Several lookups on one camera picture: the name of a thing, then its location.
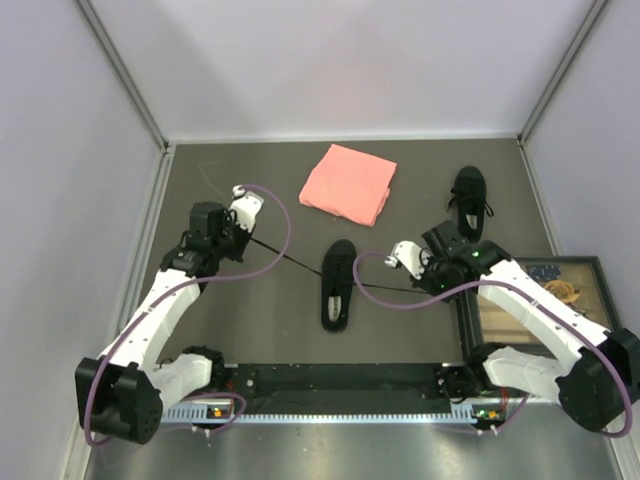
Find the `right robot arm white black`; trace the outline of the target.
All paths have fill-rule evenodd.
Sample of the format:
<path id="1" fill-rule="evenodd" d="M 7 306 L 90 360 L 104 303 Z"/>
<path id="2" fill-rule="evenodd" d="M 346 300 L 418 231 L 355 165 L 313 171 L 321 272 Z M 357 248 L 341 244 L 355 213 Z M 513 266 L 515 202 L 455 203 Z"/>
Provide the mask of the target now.
<path id="1" fill-rule="evenodd" d="M 538 284 L 502 247 L 471 243 L 450 221 L 428 230 L 395 255 L 415 287 L 437 300 L 471 290 L 510 314 L 548 351 L 536 356 L 499 343 L 477 347 L 466 360 L 476 394 L 517 389 L 560 406 L 580 427 L 603 431 L 619 416 L 619 436 L 633 424 L 639 399 L 639 339 L 612 331 L 573 310 Z"/>

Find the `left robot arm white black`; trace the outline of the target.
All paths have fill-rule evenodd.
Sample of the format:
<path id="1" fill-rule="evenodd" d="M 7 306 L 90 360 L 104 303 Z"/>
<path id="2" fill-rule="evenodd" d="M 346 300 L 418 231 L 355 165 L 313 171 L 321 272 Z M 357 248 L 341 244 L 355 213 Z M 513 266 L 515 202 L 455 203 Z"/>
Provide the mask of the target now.
<path id="1" fill-rule="evenodd" d="M 75 371 L 78 416 L 85 438 L 95 435 L 143 445 L 163 415 L 199 390 L 216 396 L 226 387 L 221 353 L 189 347 L 166 367 L 160 353 L 189 307 L 201 296 L 221 261 L 239 262 L 264 201 L 252 192 L 229 207 L 198 202 L 179 243 L 164 255 L 146 297 L 118 337 Z"/>

